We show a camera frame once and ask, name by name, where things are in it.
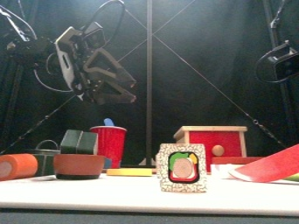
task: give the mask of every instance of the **white table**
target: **white table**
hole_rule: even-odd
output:
[[[171,217],[284,217],[284,223],[299,216],[299,183],[283,180],[262,184],[208,176],[207,192],[177,193],[161,192],[156,176],[101,174],[99,179],[73,181],[47,176],[0,182],[0,195],[1,218],[4,214],[12,217],[9,211],[20,211],[20,215],[27,211],[92,211]]]

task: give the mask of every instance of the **metal pole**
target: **metal pole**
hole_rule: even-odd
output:
[[[147,0],[147,105],[145,105],[145,165],[152,165],[152,9],[153,2]]]

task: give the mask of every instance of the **blue object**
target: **blue object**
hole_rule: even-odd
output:
[[[105,126],[115,126],[115,124],[109,118],[105,118],[104,124],[105,124]]]

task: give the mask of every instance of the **brown bowl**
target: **brown bowl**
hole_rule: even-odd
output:
[[[97,179],[105,157],[85,154],[57,154],[53,156],[53,170],[57,179]]]

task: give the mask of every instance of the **wooden block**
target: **wooden block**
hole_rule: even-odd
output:
[[[246,165],[258,161],[263,157],[214,157],[211,163],[214,165]]]
[[[99,151],[99,134],[92,132],[83,132],[76,146],[77,154],[97,155]]]
[[[68,129],[60,142],[60,154],[76,154],[83,131]]]
[[[182,126],[173,134],[177,144],[204,144],[207,171],[215,156],[246,157],[247,127],[239,126]]]

